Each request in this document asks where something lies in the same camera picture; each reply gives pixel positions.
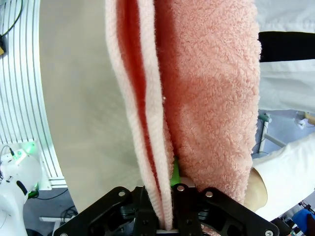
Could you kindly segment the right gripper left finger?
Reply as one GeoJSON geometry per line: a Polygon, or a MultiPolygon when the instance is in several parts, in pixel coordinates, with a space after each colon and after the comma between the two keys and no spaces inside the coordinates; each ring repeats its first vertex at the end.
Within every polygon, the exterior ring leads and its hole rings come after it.
{"type": "Polygon", "coordinates": [[[115,187],[55,230],[55,236],[113,236],[133,222],[133,236],[155,236],[159,228],[145,187],[115,187]]]}

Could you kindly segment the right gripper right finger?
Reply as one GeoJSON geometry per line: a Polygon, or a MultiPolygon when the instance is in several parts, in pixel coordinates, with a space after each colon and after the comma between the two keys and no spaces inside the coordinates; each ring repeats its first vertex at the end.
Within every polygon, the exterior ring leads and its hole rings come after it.
{"type": "Polygon", "coordinates": [[[171,236],[205,236],[210,229],[220,236],[278,236],[279,228],[214,187],[198,191],[180,176],[178,159],[171,176],[174,229],[171,236]]]}

